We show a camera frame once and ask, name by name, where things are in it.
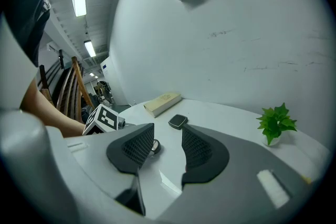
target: white table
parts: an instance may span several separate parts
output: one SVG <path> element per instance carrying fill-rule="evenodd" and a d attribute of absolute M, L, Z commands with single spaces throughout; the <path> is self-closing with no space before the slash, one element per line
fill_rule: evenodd
<path fill-rule="evenodd" d="M 181 179 L 185 173 L 185 154 L 181 147 L 182 130 L 168 125 L 176 114 L 188 117 L 188 124 L 213 129 L 228 135 L 255 142 L 300 175 L 316 180 L 323 175 L 330 152 L 313 138 L 298 131 L 287 131 L 281 135 L 280 142 L 273 147 L 261 142 L 262 130 L 258 130 L 260 115 L 230 106 L 182 100 L 159 117 L 154 119 L 142 104 L 133 106 L 120 116 L 127 123 L 155 124 L 154 136 L 162 144 L 161 152 L 149 158 L 140 170 L 140 185 L 146 216 L 157 218 L 182 193 Z"/>

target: white pot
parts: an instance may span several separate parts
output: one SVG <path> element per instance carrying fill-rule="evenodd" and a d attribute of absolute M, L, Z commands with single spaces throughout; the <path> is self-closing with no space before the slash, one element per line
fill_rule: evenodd
<path fill-rule="evenodd" d="M 271 141 L 271 143 L 268 144 L 268 142 L 267 142 L 267 137 L 263 134 L 263 135 L 262 135 L 262 138 L 261 138 L 261 141 L 262 141 L 266 146 L 274 146 L 274 145 L 276 145 L 276 144 L 279 143 L 279 141 L 280 141 L 280 137 L 281 137 L 281 136 L 273 138 L 272 141 Z"/>

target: ceiling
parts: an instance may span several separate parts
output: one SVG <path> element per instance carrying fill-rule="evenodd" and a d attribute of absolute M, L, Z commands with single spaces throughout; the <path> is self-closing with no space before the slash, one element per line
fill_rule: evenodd
<path fill-rule="evenodd" d="M 113 0 L 86 0 L 86 16 L 76 17 L 72 0 L 49 0 L 52 11 L 75 50 L 89 67 L 85 73 L 100 70 L 100 63 L 108 57 L 108 25 Z M 91 39 L 96 57 L 91 58 L 84 41 Z"/>

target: small black device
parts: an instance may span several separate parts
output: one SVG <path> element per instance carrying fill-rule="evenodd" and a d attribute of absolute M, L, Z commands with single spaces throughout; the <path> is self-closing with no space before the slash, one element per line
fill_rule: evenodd
<path fill-rule="evenodd" d="M 182 115 L 175 115 L 172 117 L 172 119 L 168 122 L 168 124 L 177 130 L 182 129 L 183 124 L 188 122 L 188 118 L 186 116 Z"/>

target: black mesh pad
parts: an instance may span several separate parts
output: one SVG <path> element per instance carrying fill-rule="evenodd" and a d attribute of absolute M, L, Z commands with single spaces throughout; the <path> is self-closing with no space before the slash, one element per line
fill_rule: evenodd
<path fill-rule="evenodd" d="M 182 186 L 187 183 L 206 183 L 219 175 L 229 162 L 229 151 L 220 141 L 185 124 L 182 148 L 186 157 L 186 173 Z"/>
<path fill-rule="evenodd" d="M 113 141 L 106 150 L 110 162 L 122 173 L 136 175 L 154 142 L 154 123 Z"/>

